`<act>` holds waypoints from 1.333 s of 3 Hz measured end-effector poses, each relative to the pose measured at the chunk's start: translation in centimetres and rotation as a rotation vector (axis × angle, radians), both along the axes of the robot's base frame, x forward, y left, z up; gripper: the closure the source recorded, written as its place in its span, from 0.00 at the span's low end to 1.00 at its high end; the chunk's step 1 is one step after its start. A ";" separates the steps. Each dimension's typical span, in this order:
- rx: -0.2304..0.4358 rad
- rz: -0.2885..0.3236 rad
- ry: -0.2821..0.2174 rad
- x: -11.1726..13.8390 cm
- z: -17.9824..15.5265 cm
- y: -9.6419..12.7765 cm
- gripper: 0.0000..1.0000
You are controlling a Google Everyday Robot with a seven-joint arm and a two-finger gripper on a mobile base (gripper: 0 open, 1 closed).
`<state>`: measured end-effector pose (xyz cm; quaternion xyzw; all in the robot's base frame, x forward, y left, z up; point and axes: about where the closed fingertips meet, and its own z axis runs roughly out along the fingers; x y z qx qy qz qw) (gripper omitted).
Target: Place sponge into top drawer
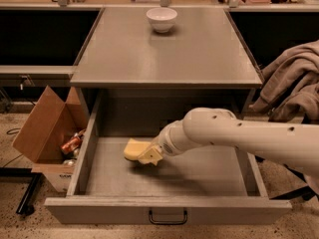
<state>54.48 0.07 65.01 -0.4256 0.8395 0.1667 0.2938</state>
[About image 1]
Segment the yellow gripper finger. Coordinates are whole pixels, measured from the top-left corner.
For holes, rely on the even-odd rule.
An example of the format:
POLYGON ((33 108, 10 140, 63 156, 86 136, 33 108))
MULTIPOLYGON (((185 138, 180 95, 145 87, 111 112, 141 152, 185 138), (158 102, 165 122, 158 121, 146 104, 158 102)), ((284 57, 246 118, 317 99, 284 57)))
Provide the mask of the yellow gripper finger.
POLYGON ((138 155, 141 164, 157 165, 162 160, 161 149, 158 145, 142 146, 138 155))

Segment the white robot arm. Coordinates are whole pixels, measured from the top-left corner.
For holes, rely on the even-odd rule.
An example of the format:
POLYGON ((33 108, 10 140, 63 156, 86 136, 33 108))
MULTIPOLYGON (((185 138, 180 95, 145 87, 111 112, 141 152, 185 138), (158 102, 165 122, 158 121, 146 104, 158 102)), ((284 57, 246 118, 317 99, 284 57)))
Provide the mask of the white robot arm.
POLYGON ((237 119, 229 110, 193 109, 168 124, 139 156, 142 164, 208 146, 229 146, 319 178, 319 126, 237 119))

